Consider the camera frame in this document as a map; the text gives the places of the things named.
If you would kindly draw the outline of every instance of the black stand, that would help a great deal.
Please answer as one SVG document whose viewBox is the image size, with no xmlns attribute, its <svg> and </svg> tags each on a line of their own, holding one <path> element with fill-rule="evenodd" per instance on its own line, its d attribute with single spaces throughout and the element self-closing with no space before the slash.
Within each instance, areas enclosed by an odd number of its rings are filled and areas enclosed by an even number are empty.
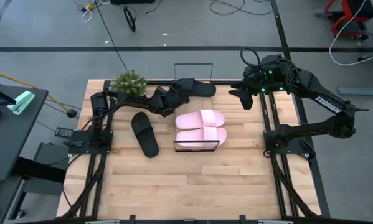
<svg viewBox="0 0 373 224">
<path fill-rule="evenodd" d="M 68 153 L 71 154 L 109 154 L 111 152 L 111 142 L 113 141 L 113 131 L 103 131 L 105 138 L 105 145 L 91 146 L 90 139 L 91 132 L 88 131 L 74 131 L 72 142 L 82 142 L 83 146 L 69 147 Z"/>
<path fill-rule="evenodd" d="M 303 143 L 305 140 L 305 137 L 297 137 L 293 138 L 290 142 L 288 142 L 287 147 L 282 147 L 277 149 L 274 145 L 274 136 L 276 134 L 276 131 L 264 131 L 263 137 L 265 140 L 265 146 L 267 149 L 267 153 L 270 154 L 273 151 L 276 151 L 274 153 L 276 154 L 311 154 L 310 150 L 307 150 L 306 145 Z"/>
<path fill-rule="evenodd" d="M 19 157 L 13 168 L 12 174 L 62 183 L 66 176 L 66 171 Z"/>
</svg>

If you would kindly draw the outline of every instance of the pink slide sandal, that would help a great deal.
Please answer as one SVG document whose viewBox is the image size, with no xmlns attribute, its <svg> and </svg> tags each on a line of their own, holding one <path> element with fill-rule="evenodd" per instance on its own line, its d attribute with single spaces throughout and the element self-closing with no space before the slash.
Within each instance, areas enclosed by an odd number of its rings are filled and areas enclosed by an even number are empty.
<svg viewBox="0 0 373 224">
<path fill-rule="evenodd" d="M 216 110 L 199 110 L 196 112 L 179 115 L 175 119 L 178 129 L 188 130 L 205 127 L 220 127 L 224 125 L 225 118 Z"/>
<path fill-rule="evenodd" d="M 198 130 L 181 131 L 176 135 L 177 141 L 219 140 L 220 146 L 226 140 L 225 128 L 203 127 Z M 217 143 L 178 143 L 181 147 L 215 147 Z"/>
</svg>

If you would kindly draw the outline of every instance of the gray floor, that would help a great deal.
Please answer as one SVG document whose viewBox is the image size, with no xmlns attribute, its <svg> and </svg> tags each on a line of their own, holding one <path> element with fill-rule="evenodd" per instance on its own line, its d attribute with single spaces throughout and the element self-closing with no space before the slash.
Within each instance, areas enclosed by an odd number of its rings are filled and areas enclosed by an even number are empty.
<svg viewBox="0 0 373 224">
<path fill-rule="evenodd" d="M 290 47 L 328 47 L 333 41 L 331 24 L 315 18 L 316 8 L 327 0 L 276 0 Z M 164 0 L 151 14 L 144 11 L 155 4 L 132 5 L 138 11 L 137 32 L 130 32 L 122 7 L 102 6 L 102 14 L 117 46 L 239 46 L 280 47 L 272 14 L 251 16 L 236 13 L 218 16 L 209 11 L 210 0 Z M 0 0 L 0 10 L 4 0 Z M 267 12 L 267 2 L 247 0 L 246 9 Z M 12 0 L 0 21 L 0 47 L 111 47 L 96 10 L 91 22 L 81 20 L 71 0 Z M 367 23 L 373 33 L 373 20 Z M 373 47 L 373 35 L 365 42 L 341 38 L 336 47 Z M 244 64 L 236 51 L 226 52 L 120 52 L 128 67 L 146 78 L 173 78 L 174 63 L 213 63 L 212 78 L 241 78 Z M 264 57 L 277 52 L 260 52 Z M 325 53 L 292 53 L 297 66 L 312 71 L 329 90 L 340 86 L 373 86 L 373 63 L 339 67 Z M 358 54 L 334 54 L 340 62 L 355 62 Z M 48 89 L 63 103 L 81 107 L 90 78 L 111 78 L 123 71 L 114 52 L 0 52 L 0 72 Z M 177 77 L 208 78 L 210 67 L 177 67 Z M 0 78 L 0 83 L 16 85 Z M 345 97 L 369 112 L 356 114 L 357 133 L 349 139 L 315 137 L 314 145 L 326 197 L 333 218 L 373 220 L 373 97 Z M 331 116 L 312 101 L 305 100 L 310 123 Z M 37 119 L 55 128 L 74 128 L 77 120 L 68 119 L 44 107 Z M 22 156 L 33 157 L 40 142 L 60 144 L 52 131 L 35 124 Z M 55 216 L 58 197 L 28 195 L 19 220 L 50 219 Z"/>
</svg>

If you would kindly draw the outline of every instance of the black slide sandal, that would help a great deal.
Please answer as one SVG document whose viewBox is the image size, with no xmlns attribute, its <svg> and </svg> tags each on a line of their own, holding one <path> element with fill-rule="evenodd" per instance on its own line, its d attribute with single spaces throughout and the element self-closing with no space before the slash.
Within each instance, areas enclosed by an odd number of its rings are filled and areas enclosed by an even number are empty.
<svg viewBox="0 0 373 224">
<path fill-rule="evenodd" d="M 174 80 L 173 83 L 181 87 L 181 90 L 187 96 L 211 97 L 214 96 L 217 91 L 215 85 L 202 83 L 196 81 L 194 78 L 181 78 Z"/>
<path fill-rule="evenodd" d="M 159 146 L 154 137 L 148 115 L 144 112 L 137 113 L 131 121 L 132 130 L 142 148 L 144 155 L 153 158 L 159 153 Z"/>
</svg>

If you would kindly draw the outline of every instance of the potted plant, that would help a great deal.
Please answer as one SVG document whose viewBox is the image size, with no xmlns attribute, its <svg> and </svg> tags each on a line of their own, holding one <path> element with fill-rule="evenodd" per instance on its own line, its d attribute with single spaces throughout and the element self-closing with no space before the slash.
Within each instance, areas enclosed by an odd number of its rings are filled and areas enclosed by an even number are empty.
<svg viewBox="0 0 373 224">
<path fill-rule="evenodd" d="M 147 79 L 145 79 L 141 74 L 136 73 L 134 70 L 127 69 L 127 71 L 112 79 L 109 90 L 143 96 L 146 92 L 147 82 Z"/>
</svg>

